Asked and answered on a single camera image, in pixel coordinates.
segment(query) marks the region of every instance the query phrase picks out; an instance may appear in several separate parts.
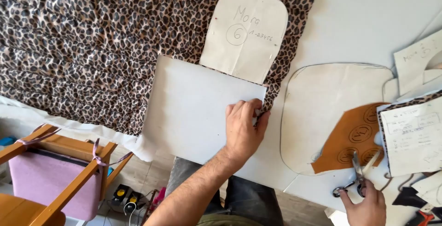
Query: brown leather piece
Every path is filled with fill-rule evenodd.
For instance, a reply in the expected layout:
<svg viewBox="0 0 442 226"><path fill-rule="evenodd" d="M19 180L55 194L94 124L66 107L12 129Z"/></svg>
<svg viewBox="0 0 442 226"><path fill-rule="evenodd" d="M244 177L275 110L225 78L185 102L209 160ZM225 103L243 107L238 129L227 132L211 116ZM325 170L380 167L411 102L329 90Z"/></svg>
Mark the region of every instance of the brown leather piece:
<svg viewBox="0 0 442 226"><path fill-rule="evenodd" d="M386 103L371 103L344 112L325 142L321 156L312 163L315 173L353 167L353 152L358 153L361 166L366 165L381 146L374 144L379 131L376 107ZM384 158L379 155L373 166Z"/></svg>

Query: right hand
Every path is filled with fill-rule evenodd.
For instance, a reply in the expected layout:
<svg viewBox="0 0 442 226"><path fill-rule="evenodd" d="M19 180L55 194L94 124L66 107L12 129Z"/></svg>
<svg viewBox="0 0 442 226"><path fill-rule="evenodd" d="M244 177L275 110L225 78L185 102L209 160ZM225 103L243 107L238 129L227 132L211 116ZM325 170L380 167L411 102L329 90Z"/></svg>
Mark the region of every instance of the right hand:
<svg viewBox="0 0 442 226"><path fill-rule="evenodd" d="M385 226L387 206L382 192L376 190L373 183L366 179L365 199L354 204L344 190L339 190L342 203L347 210L347 219L350 226Z"/></svg>
<svg viewBox="0 0 442 226"><path fill-rule="evenodd" d="M225 109L226 120L226 152L229 156L244 163L256 152L261 144L269 121L270 111L265 112L253 127L252 119L256 117L255 109L262 107L262 101L251 99L230 104Z"/></svg>

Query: white table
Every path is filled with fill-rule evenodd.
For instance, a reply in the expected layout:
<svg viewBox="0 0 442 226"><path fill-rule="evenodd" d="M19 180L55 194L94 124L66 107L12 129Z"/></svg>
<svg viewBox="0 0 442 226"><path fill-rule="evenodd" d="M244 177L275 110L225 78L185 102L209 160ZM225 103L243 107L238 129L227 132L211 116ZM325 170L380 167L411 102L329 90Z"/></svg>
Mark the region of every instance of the white table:
<svg viewBox="0 0 442 226"><path fill-rule="evenodd" d="M281 91L274 101L264 141L256 154L236 175L345 211L340 199L331 196L331 191L354 177L352 169L338 170L321 176L305 176L291 171L282 162L279 150L280 124L287 82L296 70L308 65L369 63L392 68L395 51L410 45L419 37L442 29L442 15L439 14L441 9L442 0L315 0L290 73L282 82ZM177 76L180 75L176 71L180 68L179 63L170 59L165 61L166 67L162 69L160 64L157 69L156 78L162 75L163 81L161 85L157 85L157 82L154 84L144 133L159 148L191 161L204 163L224 145L224 126L217 124L220 123L219 120L224 123L223 117L219 111L217 114L207 114L205 111L207 117L204 117L203 114L199 114L198 108L189 108L203 117L205 123L216 124L218 131L214 132L219 132L216 133L219 135L213 135L213 140L208 141L207 138L201 137L199 128L183 125L192 113L169 114L182 106L183 102L191 102L189 97L193 97L193 102L198 102L196 97L204 96L205 92L180 87L183 94L188 94L188 97L181 96L182 99L168 93L168 90L180 85L180 80L188 78L189 73ZM261 94L261 91L256 90L248 95L251 94ZM213 99L223 96L211 95ZM176 131L180 123L187 130L168 135L167 132L174 129ZM368 173L368 178L373 180L377 188L381 188L387 181L383 177L385 172L386 160L379 167L373 168ZM387 204L391 204L395 199L398 184L406 178L395 178L384 191ZM351 188L349 193L356 202L361 198L354 195L354 189L355 187ZM404 225L414 216L416 210L413 207L388 206L387 225Z"/></svg>

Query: metal scissors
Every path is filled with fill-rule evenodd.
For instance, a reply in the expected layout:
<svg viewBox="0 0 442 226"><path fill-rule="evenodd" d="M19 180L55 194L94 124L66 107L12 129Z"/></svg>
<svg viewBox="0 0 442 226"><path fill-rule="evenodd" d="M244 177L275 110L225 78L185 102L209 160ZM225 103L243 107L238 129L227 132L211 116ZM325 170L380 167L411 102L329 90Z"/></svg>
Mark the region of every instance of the metal scissors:
<svg viewBox="0 0 442 226"><path fill-rule="evenodd" d="M378 150L378 152L373 156L373 158L371 158L371 160L368 162L368 164L364 167L364 171L368 170L373 164L374 162L377 160L377 158L379 157L380 153L382 150ZM341 195L339 194L338 190L340 189L347 189L350 186L356 184L357 182L359 183L358 188L356 189L358 191L358 194L365 198L365 196L362 194L362 189L365 188L365 178L364 178L364 174L361 168L361 165L359 164L359 158L358 158L358 153L355 151L353 152L353 158L351 159L351 161L353 162L353 168L355 169L355 173L356 173L356 177L353 181L351 181L350 183L348 183L346 186L340 186L340 187L336 187L333 190L333 196L335 198L340 197Z"/></svg>

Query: chair cushion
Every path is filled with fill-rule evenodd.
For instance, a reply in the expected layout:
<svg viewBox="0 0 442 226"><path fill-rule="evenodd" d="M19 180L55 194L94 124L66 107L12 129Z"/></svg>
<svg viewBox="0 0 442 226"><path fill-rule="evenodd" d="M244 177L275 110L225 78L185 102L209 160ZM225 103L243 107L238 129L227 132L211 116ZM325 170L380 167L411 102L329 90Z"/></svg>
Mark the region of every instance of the chair cushion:
<svg viewBox="0 0 442 226"><path fill-rule="evenodd" d="M49 205L84 170L85 161L51 152L24 152L9 161L14 196ZM90 221L98 211L102 167L94 173L62 212Z"/></svg>

